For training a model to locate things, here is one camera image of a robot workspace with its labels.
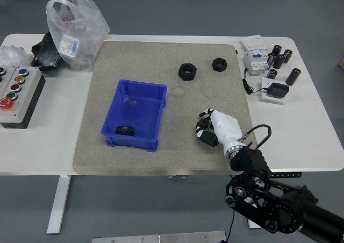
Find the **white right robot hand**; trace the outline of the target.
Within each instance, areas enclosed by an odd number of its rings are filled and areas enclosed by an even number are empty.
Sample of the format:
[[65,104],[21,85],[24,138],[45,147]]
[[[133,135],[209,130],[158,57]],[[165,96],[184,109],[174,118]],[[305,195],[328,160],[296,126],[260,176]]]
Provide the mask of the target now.
[[239,141],[242,132],[236,118],[215,109],[206,109],[199,117],[196,137],[201,142],[212,147],[222,144],[224,155],[245,146]]

